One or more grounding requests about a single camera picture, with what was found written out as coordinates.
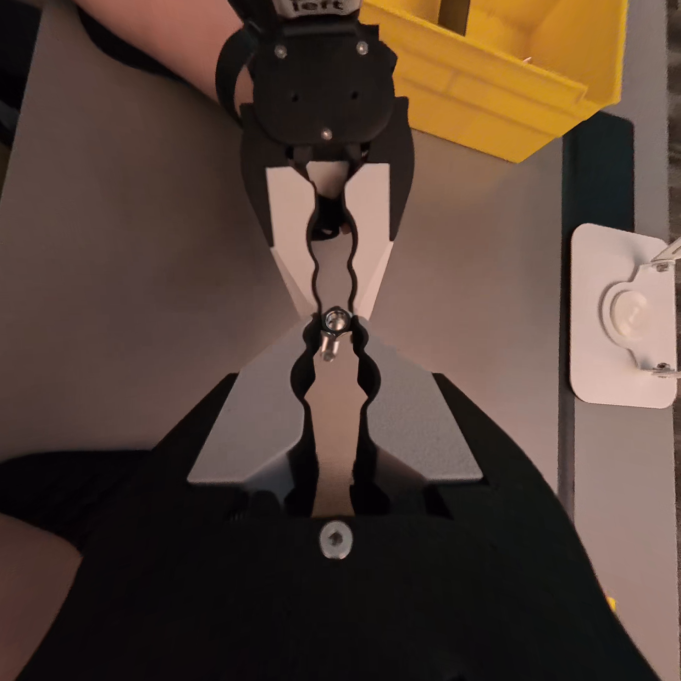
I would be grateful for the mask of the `person's right forearm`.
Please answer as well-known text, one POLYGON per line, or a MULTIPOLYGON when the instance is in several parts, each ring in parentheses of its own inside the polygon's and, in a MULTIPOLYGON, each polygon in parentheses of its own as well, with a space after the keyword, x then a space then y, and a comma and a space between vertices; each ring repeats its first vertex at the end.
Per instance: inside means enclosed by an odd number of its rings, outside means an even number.
POLYGON ((15 680, 38 649, 80 563, 66 540, 1 515, 2 680, 15 680))

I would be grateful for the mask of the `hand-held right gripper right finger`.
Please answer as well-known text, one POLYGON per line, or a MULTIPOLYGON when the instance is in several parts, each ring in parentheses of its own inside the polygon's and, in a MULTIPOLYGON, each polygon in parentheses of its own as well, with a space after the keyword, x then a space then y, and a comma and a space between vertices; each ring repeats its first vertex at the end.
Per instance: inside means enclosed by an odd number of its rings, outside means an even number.
POLYGON ((356 488, 404 494, 439 483, 477 483, 483 473, 434 375, 353 319, 360 410, 356 488))

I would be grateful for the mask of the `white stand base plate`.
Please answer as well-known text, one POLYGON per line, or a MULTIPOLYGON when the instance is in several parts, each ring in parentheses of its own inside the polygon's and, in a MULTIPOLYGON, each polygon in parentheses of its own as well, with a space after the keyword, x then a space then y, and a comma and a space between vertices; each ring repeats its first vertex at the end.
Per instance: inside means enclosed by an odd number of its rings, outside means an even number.
POLYGON ((569 379, 586 403, 666 409, 680 381, 677 366, 676 263, 680 239, 665 241, 585 223, 570 243, 569 379), (602 321, 608 290, 631 288, 652 307, 638 342, 615 344, 602 321))

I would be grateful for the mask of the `white round disc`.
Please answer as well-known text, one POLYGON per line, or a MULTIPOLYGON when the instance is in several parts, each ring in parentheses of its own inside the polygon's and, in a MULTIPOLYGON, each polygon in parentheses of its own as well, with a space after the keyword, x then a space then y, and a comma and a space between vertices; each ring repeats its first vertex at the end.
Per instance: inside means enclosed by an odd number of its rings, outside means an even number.
POLYGON ((602 321, 615 344, 641 341, 651 329, 651 303, 636 289, 613 286, 603 299, 602 321))

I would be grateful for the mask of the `person's left forearm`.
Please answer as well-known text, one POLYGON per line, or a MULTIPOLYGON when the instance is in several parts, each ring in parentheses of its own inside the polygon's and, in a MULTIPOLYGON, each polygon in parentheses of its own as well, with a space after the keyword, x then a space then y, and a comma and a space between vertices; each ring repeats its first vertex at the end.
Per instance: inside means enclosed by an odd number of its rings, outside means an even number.
POLYGON ((140 49, 214 101, 216 68, 243 22, 228 1, 77 1, 115 36, 140 49))

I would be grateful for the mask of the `steel hex bolt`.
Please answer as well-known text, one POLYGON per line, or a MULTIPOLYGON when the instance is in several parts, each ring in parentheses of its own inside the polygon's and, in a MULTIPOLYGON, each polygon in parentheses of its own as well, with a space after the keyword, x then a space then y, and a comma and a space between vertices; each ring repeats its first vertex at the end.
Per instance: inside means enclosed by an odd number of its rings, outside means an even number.
POLYGON ((322 362, 333 362, 340 351, 341 343, 348 331, 333 332, 322 329, 320 333, 319 357, 322 362))

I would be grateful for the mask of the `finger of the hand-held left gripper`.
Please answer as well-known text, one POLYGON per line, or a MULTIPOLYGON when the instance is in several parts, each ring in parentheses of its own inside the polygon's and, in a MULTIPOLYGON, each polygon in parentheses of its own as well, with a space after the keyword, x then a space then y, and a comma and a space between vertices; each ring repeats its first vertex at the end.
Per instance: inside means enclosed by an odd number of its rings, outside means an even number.
POLYGON ((266 168, 273 245, 270 251, 299 314, 314 314, 315 260, 308 229, 316 209, 313 183, 293 167, 266 168))
POLYGON ((345 208, 354 225, 352 311, 371 315, 393 248, 389 164, 365 164, 345 184, 345 208))

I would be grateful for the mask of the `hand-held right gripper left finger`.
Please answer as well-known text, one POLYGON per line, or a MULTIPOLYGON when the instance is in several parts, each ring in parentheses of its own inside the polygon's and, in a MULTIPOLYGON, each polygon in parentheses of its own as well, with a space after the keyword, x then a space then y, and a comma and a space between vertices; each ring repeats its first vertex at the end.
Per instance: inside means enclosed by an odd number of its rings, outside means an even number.
POLYGON ((299 321, 238 373, 189 483, 315 496, 319 463, 306 396, 319 332, 317 315, 299 321))

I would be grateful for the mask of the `dark bin divider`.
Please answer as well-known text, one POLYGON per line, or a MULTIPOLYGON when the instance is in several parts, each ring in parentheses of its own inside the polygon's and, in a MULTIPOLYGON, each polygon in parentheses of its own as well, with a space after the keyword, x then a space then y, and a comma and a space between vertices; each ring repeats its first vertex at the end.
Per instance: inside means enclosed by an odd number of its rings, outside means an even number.
POLYGON ((471 1, 442 0, 438 5, 437 24, 461 36, 466 35, 471 1))

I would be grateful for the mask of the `person's left hand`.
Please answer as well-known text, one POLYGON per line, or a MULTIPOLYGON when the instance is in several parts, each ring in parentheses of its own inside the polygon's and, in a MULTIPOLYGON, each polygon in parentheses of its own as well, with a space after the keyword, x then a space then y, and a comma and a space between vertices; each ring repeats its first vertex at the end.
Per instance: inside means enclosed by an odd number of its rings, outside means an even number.
POLYGON ((236 79, 234 88, 234 109, 240 116, 240 109, 243 105, 253 103, 253 81, 247 66, 243 66, 236 79))

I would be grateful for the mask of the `yellow plastic bin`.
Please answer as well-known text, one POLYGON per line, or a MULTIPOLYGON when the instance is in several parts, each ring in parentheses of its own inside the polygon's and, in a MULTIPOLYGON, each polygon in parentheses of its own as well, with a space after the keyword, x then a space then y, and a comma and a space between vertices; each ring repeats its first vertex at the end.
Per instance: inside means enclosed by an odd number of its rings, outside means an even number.
POLYGON ((398 56, 413 129, 520 163, 621 97, 627 1, 471 1, 466 35, 439 1, 365 1, 398 56))

